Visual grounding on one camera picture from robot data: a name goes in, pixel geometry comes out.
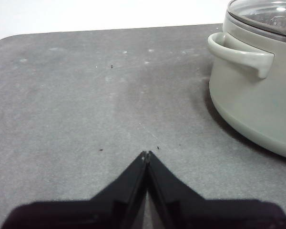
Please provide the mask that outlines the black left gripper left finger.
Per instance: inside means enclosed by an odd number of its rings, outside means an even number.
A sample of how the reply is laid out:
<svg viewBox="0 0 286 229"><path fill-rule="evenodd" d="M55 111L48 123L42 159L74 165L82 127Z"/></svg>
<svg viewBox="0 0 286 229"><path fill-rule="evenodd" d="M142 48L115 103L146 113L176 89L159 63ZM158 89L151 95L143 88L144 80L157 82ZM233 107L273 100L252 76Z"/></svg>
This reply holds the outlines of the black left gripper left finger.
<svg viewBox="0 0 286 229"><path fill-rule="evenodd" d="M88 200L43 201L16 207L4 229L130 229L146 195L147 152Z"/></svg>

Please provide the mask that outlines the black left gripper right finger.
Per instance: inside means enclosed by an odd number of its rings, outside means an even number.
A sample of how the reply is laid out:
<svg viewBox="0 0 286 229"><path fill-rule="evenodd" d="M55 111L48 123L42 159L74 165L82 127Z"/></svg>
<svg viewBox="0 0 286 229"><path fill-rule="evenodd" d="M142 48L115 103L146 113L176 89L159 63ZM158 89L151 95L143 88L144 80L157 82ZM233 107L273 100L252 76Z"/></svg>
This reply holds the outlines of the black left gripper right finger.
<svg viewBox="0 0 286 229"><path fill-rule="evenodd" d="M286 213L258 199L205 199L153 153L146 154L148 191L167 229L286 229Z"/></svg>

